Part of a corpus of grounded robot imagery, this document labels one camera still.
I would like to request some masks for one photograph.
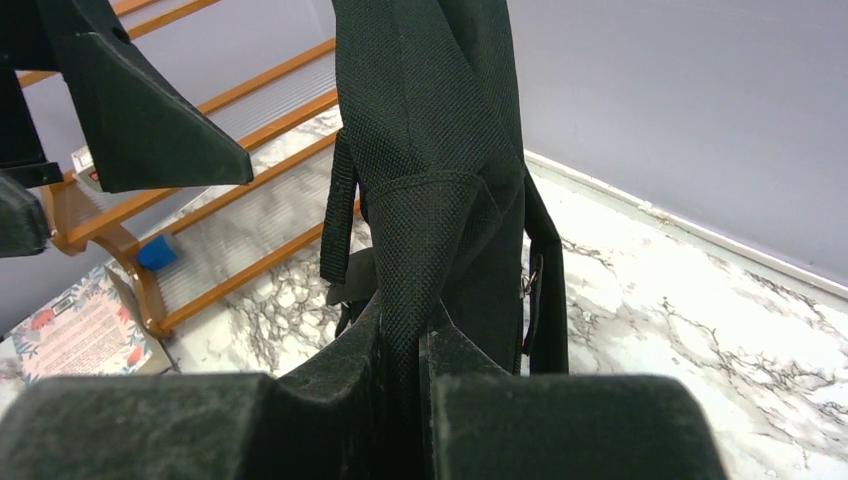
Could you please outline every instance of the black fabric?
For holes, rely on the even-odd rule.
[[[334,7],[344,122],[335,160],[352,164],[334,171],[355,172],[368,195],[389,423],[396,427],[390,441],[419,452],[417,341],[440,300],[463,334],[501,368],[517,371],[532,180],[523,162],[509,15],[504,0],[335,0]],[[349,213],[339,208],[348,209],[351,177],[338,178],[322,239],[322,276],[333,282],[344,281],[339,252],[350,232]],[[532,207],[541,209],[534,218],[549,220],[544,205]]]

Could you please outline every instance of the baseboard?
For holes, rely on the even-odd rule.
[[[580,173],[542,155],[525,150],[524,156],[527,160],[527,166],[533,174],[559,183],[566,188],[576,190],[578,193],[587,193],[596,199],[600,199],[602,203],[607,204],[611,208],[619,210],[636,220],[649,223],[670,236],[687,241],[695,240],[694,243],[703,242],[707,246],[713,246],[714,249],[719,249],[732,256],[746,259],[755,265],[801,282],[814,289],[842,299],[848,299],[848,287],[844,285],[789,264],[779,258],[775,258],[724,235],[696,225],[677,215],[665,212],[650,202],[623,192],[597,178]]]

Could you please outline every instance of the gray wall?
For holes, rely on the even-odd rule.
[[[123,20],[125,27],[185,3],[164,0]],[[203,102],[332,36],[310,0],[223,0],[148,34],[135,43],[190,101]],[[64,169],[85,145],[61,77],[25,89],[47,155]],[[201,190],[181,192],[136,217],[142,234]],[[77,257],[56,250],[37,257],[0,260],[0,334],[73,284],[107,258],[97,246]]]
[[[527,148],[848,284],[848,2],[510,7]]]

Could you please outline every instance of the small white box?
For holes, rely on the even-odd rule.
[[[97,193],[103,193],[103,188],[100,186],[100,177],[94,168],[94,160],[91,158],[91,152],[88,151],[88,147],[82,147],[74,152],[71,155],[71,160],[74,162],[74,176],[77,178],[77,181],[85,184]]]

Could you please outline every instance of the blue object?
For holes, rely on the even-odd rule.
[[[138,263],[151,272],[167,267],[177,258],[177,239],[170,233],[159,235],[138,251]]]

